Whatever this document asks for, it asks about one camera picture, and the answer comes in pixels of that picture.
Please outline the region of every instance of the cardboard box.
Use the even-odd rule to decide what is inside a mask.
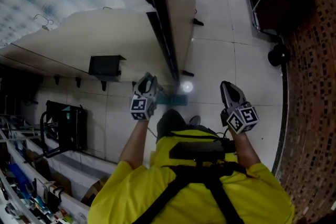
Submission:
[[[84,195],[83,199],[82,199],[82,203],[87,205],[87,206],[91,206],[93,200],[95,199],[96,195],[98,194],[98,192],[103,188],[103,186],[105,185],[105,183],[107,182],[109,178],[107,176],[103,177],[102,179],[100,179],[99,181],[97,181],[96,183],[94,183],[89,190],[86,192],[86,194]]]

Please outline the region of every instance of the white tile floor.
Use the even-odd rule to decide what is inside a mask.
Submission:
[[[182,81],[192,80],[194,90],[188,105],[176,109],[187,121],[198,114],[203,125],[222,132],[219,114],[223,104],[219,85],[223,80],[236,83],[256,106],[260,122],[248,136],[261,160],[272,169],[282,113],[280,69],[273,68],[267,60],[272,44],[268,36],[252,27],[248,0],[196,0],[196,9],[195,17],[205,26],[195,26],[185,66],[195,77],[182,78]],[[81,104],[89,111],[89,152],[117,161],[135,126],[129,112],[131,94],[131,83],[108,83],[103,92],[100,81],[83,80],[77,88],[74,79],[60,79],[56,86],[53,78],[45,78],[37,94],[39,105],[24,108],[23,113],[30,122],[38,123],[47,100]],[[150,121],[154,133],[165,109],[159,105]],[[153,150],[155,138],[148,132],[146,164]]]

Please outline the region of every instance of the yellow shirt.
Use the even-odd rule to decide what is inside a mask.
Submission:
[[[133,170],[120,162],[113,175],[94,199],[89,211],[89,224],[133,223],[154,203],[173,181],[175,173],[163,165],[190,165],[194,161],[169,159],[169,150],[177,142],[213,141],[187,138],[188,135],[210,135],[197,130],[174,132],[184,137],[163,137],[151,155],[151,168]],[[236,161],[226,154],[226,161]],[[223,188],[245,224],[291,223],[294,206],[285,190],[263,164],[255,164],[247,173],[233,172],[221,177]],[[210,190],[203,184],[190,183],[172,198],[155,217],[153,223],[226,223]]]

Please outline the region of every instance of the blue item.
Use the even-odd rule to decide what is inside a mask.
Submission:
[[[9,164],[8,169],[14,174],[17,181],[19,182],[19,188],[22,192],[22,195],[25,199],[29,199],[31,194],[28,193],[28,189],[31,189],[30,182],[26,175],[21,171],[17,164]]]

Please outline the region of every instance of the black bracket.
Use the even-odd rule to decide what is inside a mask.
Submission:
[[[56,85],[58,85],[58,83],[59,83],[59,76],[54,76],[54,79],[55,79]]]
[[[195,76],[194,73],[188,72],[186,70],[182,70],[182,74],[185,75],[185,76],[189,76],[189,77],[194,77]]]
[[[103,89],[103,92],[106,91],[106,81],[101,80],[101,87]]]
[[[201,26],[204,26],[204,23],[203,22],[201,22],[201,21],[199,21],[199,20],[197,20],[196,18],[194,18],[194,25],[201,25]]]
[[[80,83],[81,83],[82,79],[75,77],[75,80],[76,80],[77,87],[80,88]]]

